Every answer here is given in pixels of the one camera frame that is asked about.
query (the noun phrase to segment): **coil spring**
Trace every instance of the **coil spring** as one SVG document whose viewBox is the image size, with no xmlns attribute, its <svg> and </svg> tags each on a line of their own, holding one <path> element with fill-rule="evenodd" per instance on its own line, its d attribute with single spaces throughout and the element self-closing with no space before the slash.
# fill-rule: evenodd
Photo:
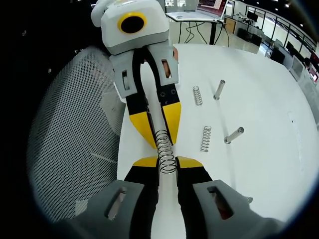
<svg viewBox="0 0 319 239">
<path fill-rule="evenodd" d="M 200 151 L 208 152 L 209 142 L 210 142 L 210 134 L 211 134 L 211 127 L 205 126 L 204 131 L 203 131 L 203 139 L 201 141 Z"/>
<path fill-rule="evenodd" d="M 194 86 L 193 87 L 193 91 L 194 91 L 194 97 L 195 97 L 195 102 L 196 104 L 199 106 L 199 105 L 202 105 L 203 104 L 203 99 L 201 98 L 201 94 L 200 94 L 200 91 L 199 91 L 199 87 L 198 86 Z"/>
<path fill-rule="evenodd" d="M 159 155 L 159 170 L 168 174 L 176 171 L 176 160 L 171 149 L 171 143 L 166 130 L 159 130 L 155 134 Z"/>
</svg>

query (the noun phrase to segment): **white table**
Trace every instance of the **white table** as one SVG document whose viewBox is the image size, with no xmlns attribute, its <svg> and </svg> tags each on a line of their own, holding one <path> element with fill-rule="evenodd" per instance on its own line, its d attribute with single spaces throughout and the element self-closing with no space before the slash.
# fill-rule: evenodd
<svg viewBox="0 0 319 239">
<path fill-rule="evenodd" d="M 283 65 L 250 52 L 196 44 L 175 47 L 182 111 L 174 154 L 197 159 L 213 180 L 221 179 L 253 197 L 251 209 L 261 216 L 287 221 L 304 202 L 319 171 L 316 124 L 297 82 Z M 163 122 L 154 78 L 148 65 L 142 66 L 141 73 L 158 130 Z M 221 79 L 226 84 L 220 100 L 215 101 L 213 94 Z M 194 102 L 192 88 L 196 85 L 203 97 L 202 106 Z M 212 127 L 208 153 L 200 152 L 205 125 Z M 245 128 L 244 134 L 226 145 L 224 137 L 240 126 Z M 123 180 L 138 159 L 156 154 L 131 124 L 126 108 L 118 179 Z M 161 179 L 157 212 L 162 214 L 154 217 L 153 238 L 163 238 L 153 234 L 161 227 L 162 232 L 179 235 L 175 238 L 184 236 L 172 178 L 166 178 L 165 183 Z M 164 205 L 165 200 L 174 202 Z"/>
<path fill-rule="evenodd" d="M 179 11 L 179 12 L 169 12 L 166 13 L 166 16 L 168 16 L 170 19 L 179 22 L 179 37 L 178 37 L 178 43 L 180 43 L 180 35 L 181 35 L 181 24 L 185 21 L 189 22 L 189 27 L 191 22 L 195 22 L 196 26 L 198 22 L 210 22 L 211 23 L 211 30 L 210 30 L 210 38 L 209 38 L 209 45 L 214 45 L 215 41 L 215 34 L 216 34 L 216 24 L 222 23 L 222 20 L 216 19 L 208 14 L 204 14 L 198 11 Z"/>
</svg>

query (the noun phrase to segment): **robotic arm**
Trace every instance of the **robotic arm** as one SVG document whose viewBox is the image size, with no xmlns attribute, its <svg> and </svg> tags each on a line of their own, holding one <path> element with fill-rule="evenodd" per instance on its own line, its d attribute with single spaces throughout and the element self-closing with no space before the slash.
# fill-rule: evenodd
<svg viewBox="0 0 319 239">
<path fill-rule="evenodd" d="M 146 60 L 155 77 L 157 95 L 172 144 L 176 143 L 181 104 L 177 61 L 168 38 L 169 24 L 156 0 L 98 0 L 91 18 L 101 27 L 102 40 L 112 54 L 115 84 L 126 98 L 130 120 L 138 132 L 156 148 L 155 130 L 141 83 L 141 64 Z M 166 77 L 163 62 L 171 76 Z"/>
</svg>

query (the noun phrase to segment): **monitor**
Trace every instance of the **monitor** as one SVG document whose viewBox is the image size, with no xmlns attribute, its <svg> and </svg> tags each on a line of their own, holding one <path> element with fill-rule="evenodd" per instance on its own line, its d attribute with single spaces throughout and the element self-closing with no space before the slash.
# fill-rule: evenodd
<svg viewBox="0 0 319 239">
<path fill-rule="evenodd" d="M 247 13 L 247 18 L 249 18 L 249 19 L 251 19 L 251 20 L 253 20 L 253 21 L 257 21 L 257 20 L 258 20 L 258 15 L 252 13 L 251 11 L 248 11 L 248 13 Z"/>
<path fill-rule="evenodd" d="M 228 0 L 199 0 L 197 10 L 221 19 L 226 11 L 227 2 Z"/>
<path fill-rule="evenodd" d="M 293 44 L 291 44 L 291 42 L 287 42 L 286 48 L 288 49 L 288 51 L 290 51 L 293 48 Z"/>
</svg>

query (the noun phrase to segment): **office chair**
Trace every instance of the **office chair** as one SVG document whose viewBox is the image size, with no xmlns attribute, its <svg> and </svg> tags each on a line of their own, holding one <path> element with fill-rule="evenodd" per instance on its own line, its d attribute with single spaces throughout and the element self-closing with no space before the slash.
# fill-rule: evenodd
<svg viewBox="0 0 319 239">
<path fill-rule="evenodd" d="M 290 73 L 294 77 L 296 81 L 299 81 L 301 78 L 303 72 L 305 70 L 305 66 L 303 63 L 294 55 L 293 56 L 293 64 L 291 68 L 289 69 Z"/>
<path fill-rule="evenodd" d="M 113 77 L 101 50 L 82 50 L 54 79 L 33 121 L 27 173 L 37 206 L 51 222 L 80 214 L 117 178 L 125 105 Z"/>
</svg>

